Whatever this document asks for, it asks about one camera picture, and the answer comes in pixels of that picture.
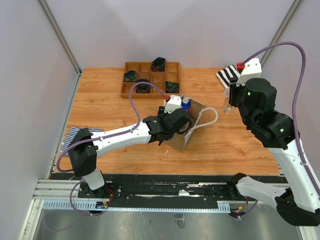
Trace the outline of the amber bottle pink cap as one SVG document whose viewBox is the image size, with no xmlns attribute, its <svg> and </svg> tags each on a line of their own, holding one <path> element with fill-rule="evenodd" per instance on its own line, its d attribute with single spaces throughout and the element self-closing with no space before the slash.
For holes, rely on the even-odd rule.
<svg viewBox="0 0 320 240">
<path fill-rule="evenodd" d="M 223 112 L 230 113 L 232 111 L 232 106 L 229 103 L 230 100 L 230 87 L 228 86 L 224 91 L 224 102 L 223 102 Z"/>
</svg>

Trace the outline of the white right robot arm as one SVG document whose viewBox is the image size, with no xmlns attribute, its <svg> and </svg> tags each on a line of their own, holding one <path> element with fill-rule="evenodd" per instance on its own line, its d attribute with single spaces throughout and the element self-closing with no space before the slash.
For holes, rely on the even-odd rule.
<svg viewBox="0 0 320 240">
<path fill-rule="evenodd" d="M 229 83 L 229 104 L 239 110 L 243 124 L 269 150 L 280 166 L 289 187 L 276 187 L 237 173 L 226 184 L 227 196 L 261 201 L 276 209 L 293 226 L 320 224 L 320 195 L 308 159 L 299 152 L 293 119 L 275 110 L 277 90 L 264 78 Z"/>
</svg>

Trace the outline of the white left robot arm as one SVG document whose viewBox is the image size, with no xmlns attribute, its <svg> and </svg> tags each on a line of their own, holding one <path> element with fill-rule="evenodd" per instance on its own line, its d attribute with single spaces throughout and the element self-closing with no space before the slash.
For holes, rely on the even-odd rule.
<svg viewBox="0 0 320 240">
<path fill-rule="evenodd" d="M 87 128 L 78 131 L 67 151 L 72 171 L 88 186 L 91 194 L 101 198 L 107 193 L 107 183 L 97 167 L 97 159 L 109 152 L 133 145 L 171 140 L 182 135 L 192 126 L 192 117 L 184 109 L 171 113 L 163 110 L 157 116 L 148 116 L 135 125 L 107 132 L 90 133 Z"/>
</svg>

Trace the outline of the orange blue pump bottle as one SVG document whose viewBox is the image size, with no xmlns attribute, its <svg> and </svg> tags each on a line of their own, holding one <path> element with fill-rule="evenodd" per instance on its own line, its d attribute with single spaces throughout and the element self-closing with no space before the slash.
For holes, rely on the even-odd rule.
<svg viewBox="0 0 320 240">
<path fill-rule="evenodd" d="M 188 113 L 190 112 L 190 108 L 191 108 L 191 100 L 192 98 L 190 97 L 183 97 L 181 99 L 181 108 L 187 111 Z"/>
</svg>

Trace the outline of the burlap canvas tote bag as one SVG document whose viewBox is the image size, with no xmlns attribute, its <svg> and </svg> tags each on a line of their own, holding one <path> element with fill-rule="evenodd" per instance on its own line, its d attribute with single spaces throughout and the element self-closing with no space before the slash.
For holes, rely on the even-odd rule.
<svg viewBox="0 0 320 240">
<path fill-rule="evenodd" d="M 187 149 L 191 141 L 191 138 L 197 129 L 213 125 L 214 123 L 217 122 L 219 118 L 218 111 L 215 108 L 206 107 L 205 105 L 193 99 L 190 102 L 191 102 L 191 107 L 189 110 L 189 114 L 191 115 L 191 118 L 192 118 L 191 128 L 182 135 L 175 133 L 172 139 L 165 141 L 165 144 L 167 146 L 177 151 L 180 151 L 182 153 Z M 205 112 L 213 112 L 215 117 L 212 121 L 201 123 L 202 115 Z"/>
</svg>

